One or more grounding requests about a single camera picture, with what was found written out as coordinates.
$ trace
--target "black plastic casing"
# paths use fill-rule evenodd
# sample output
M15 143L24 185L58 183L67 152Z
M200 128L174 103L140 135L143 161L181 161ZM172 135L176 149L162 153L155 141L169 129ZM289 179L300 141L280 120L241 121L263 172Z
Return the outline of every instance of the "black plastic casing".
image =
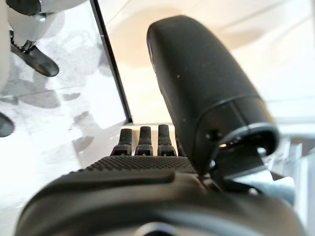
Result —
M202 24L175 16L150 25L147 43L178 138L199 174L220 145L250 140L273 153L275 122L246 74Z
M150 169L128 171L115 168L121 157L105 157L48 184L24 208L15 236L113 235L117 229L149 222L186 226L204 235L306 235L284 202L263 195L211 191L196 174L185 173L189 162L183 158L147 156L161 162ZM143 156L124 158L136 163ZM170 162L176 170L167 169Z

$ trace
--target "tiled floor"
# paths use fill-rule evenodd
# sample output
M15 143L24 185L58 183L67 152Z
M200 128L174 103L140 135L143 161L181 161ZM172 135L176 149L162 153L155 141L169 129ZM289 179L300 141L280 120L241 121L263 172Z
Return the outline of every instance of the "tiled floor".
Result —
M11 54L0 111L16 125L0 138L0 235L51 180L109 155L125 114L89 1L60 13L38 43L60 66L47 78Z

